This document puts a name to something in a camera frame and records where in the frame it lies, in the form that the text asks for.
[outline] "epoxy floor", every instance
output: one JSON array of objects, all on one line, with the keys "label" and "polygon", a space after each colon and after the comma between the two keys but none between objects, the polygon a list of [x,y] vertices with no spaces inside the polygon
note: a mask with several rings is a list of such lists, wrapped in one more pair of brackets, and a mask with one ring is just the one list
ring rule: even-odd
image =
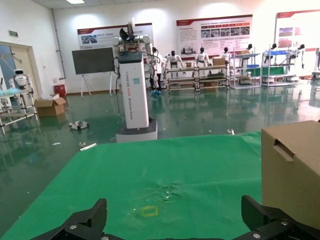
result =
[{"label": "epoxy floor", "polygon": [[[148,97],[148,109],[150,117],[157,118],[159,139],[227,134],[227,129],[240,134],[319,120],[320,92],[315,94],[315,87],[303,81],[296,87],[219,89],[199,95],[164,92],[161,97]],[[124,120],[121,94],[118,101],[107,93],[84,99],[68,96],[65,114],[41,118],[40,127],[35,119],[18,122],[7,129],[6,138],[0,134],[0,237],[79,152],[80,142],[115,143]],[[90,128],[72,131],[68,123],[75,121],[89,122]]]}]

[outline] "display board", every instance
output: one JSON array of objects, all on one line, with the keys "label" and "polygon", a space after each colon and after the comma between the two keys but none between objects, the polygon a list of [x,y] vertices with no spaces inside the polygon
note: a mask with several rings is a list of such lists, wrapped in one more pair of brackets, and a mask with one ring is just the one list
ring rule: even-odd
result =
[{"label": "display board", "polygon": [[316,61],[316,48],[320,47],[320,9],[279,12],[276,15],[274,42],[279,50],[296,49],[305,45],[304,69],[297,65],[298,76],[310,75]]},{"label": "display board", "polygon": [[112,47],[72,51],[75,74],[95,74],[113,71]]},{"label": "display board", "polygon": [[[126,32],[128,31],[127,25],[78,29],[80,49],[112,48],[112,39],[119,37],[119,32],[122,28]],[[148,35],[151,43],[154,43],[152,23],[136,24],[133,31],[134,35]]]},{"label": "display board", "polygon": [[193,59],[204,47],[210,57],[248,47],[252,15],[177,20],[177,47],[183,60]]}]

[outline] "green tablecloth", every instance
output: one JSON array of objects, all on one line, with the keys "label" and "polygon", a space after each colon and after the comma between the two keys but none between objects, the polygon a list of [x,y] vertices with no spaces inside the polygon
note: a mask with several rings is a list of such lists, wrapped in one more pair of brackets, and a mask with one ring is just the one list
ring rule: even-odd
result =
[{"label": "green tablecloth", "polygon": [[104,231],[126,240],[235,238],[249,231],[241,196],[261,201],[260,152],[259,132],[99,145],[79,152],[2,240],[36,237],[99,198]]},{"label": "green tablecloth", "polygon": [[[260,76],[260,68],[256,69],[247,69],[248,73],[251,73],[252,77],[259,77]],[[270,67],[270,75],[282,75],[285,74],[285,69],[283,66],[277,66],[277,67]],[[262,75],[268,75],[268,67],[262,68]]]}]

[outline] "door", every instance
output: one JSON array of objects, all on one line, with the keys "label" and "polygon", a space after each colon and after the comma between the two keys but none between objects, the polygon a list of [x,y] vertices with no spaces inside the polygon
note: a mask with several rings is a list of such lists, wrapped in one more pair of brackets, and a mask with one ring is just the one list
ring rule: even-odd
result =
[{"label": "door", "polygon": [[22,69],[24,71],[25,75],[31,75],[33,91],[34,91],[33,99],[37,99],[39,96],[38,88],[37,88],[36,81],[35,81],[35,75],[32,70],[28,49],[23,48],[23,47],[15,47],[15,46],[13,47],[12,46],[11,52],[18,59],[17,60],[14,58],[14,63],[15,63],[16,69]]},{"label": "door", "polygon": [[16,64],[9,46],[0,45],[0,67],[2,69],[6,89],[10,88],[9,79],[15,75]]}]

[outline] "white robot head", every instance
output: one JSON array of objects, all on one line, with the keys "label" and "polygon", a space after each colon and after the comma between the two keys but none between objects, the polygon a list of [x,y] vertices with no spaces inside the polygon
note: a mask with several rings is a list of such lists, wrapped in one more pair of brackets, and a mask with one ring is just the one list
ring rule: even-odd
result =
[{"label": "white robot head", "polygon": [[22,69],[14,70],[15,76],[13,77],[14,81],[20,89],[24,89],[27,85],[27,77],[24,74],[25,72]]}]

